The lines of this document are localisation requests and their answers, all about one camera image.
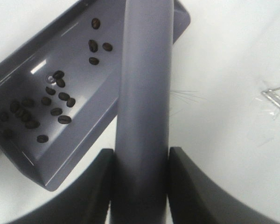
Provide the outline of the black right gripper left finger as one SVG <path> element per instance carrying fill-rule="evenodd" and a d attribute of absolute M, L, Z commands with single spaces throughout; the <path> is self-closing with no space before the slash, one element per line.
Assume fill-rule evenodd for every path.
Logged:
<path fill-rule="evenodd" d="M 102 149 L 91 165 L 63 192 L 15 224 L 105 223 L 113 174 L 113 150 Z"/>

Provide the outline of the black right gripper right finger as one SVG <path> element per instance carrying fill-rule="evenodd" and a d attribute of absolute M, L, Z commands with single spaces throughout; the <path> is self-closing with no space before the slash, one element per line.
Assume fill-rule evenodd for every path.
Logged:
<path fill-rule="evenodd" d="M 215 184 L 180 147 L 169 151 L 168 200 L 175 224 L 273 223 Z"/>

